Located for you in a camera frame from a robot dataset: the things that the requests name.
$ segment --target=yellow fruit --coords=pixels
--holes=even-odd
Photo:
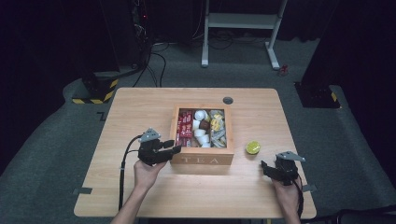
[[[257,141],[251,141],[247,144],[246,150],[248,154],[257,154],[260,151],[260,143]]]

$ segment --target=white shelf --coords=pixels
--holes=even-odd
[[[271,61],[274,70],[279,69],[279,63],[274,52],[274,43],[276,35],[282,21],[283,12],[285,10],[288,0],[282,0],[280,9],[275,15],[262,15],[262,14],[238,14],[238,13],[210,13],[209,0],[206,0],[205,9],[205,36],[202,48],[202,67],[209,66],[209,47],[208,36],[209,27],[222,27],[222,28],[246,28],[246,29],[263,29],[273,30],[271,39],[265,43],[265,49]]]
[[[210,13],[208,27],[274,29],[276,15]]]

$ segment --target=wooden table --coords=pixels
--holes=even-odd
[[[138,217],[278,218],[282,217],[271,180],[261,160],[274,165],[276,153],[296,152],[277,92],[272,89],[120,88],[92,157],[75,214],[113,217],[118,212],[120,163],[132,138],[149,127],[170,140],[175,104],[222,104],[232,97],[234,157],[232,165],[168,164],[143,202]],[[245,145],[257,140],[262,149],[248,155]],[[131,149],[138,149],[139,143]],[[127,157],[125,200],[134,185],[137,153]],[[296,162],[306,184],[304,171]],[[304,193],[303,218],[316,215],[310,192]]]

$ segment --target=white cup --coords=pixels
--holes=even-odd
[[[194,120],[192,121],[192,130],[195,131],[195,130],[199,129],[199,124],[200,124],[200,123],[201,123],[201,121],[199,121],[199,120],[197,120],[197,119],[194,119]]]
[[[210,143],[203,143],[202,147],[210,147]]]
[[[204,134],[202,136],[197,137],[199,144],[202,146],[205,143],[209,143],[209,134]]]
[[[196,120],[199,120],[199,121],[205,119],[205,111],[204,110],[195,111],[194,117]]]
[[[199,136],[202,136],[202,135],[205,135],[205,134],[206,134],[206,130],[204,130],[204,129],[196,129],[194,131],[194,136],[195,137],[199,137]]]

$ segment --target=shelf leg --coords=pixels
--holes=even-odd
[[[288,0],[282,1],[282,4],[280,5],[280,9],[277,13],[277,19],[276,19],[276,22],[274,25],[274,30],[271,34],[270,42],[265,42],[265,48],[267,49],[268,56],[270,57],[271,65],[274,70],[279,70],[279,68],[280,68],[279,63],[277,62],[277,58],[275,56],[274,44],[275,44],[277,32],[279,31],[280,23],[282,22],[283,12],[285,11],[285,7],[286,7],[287,3],[288,3]]]
[[[202,67],[209,66],[208,36],[209,36],[209,0],[206,0],[205,33],[204,33],[204,44],[202,46]]]

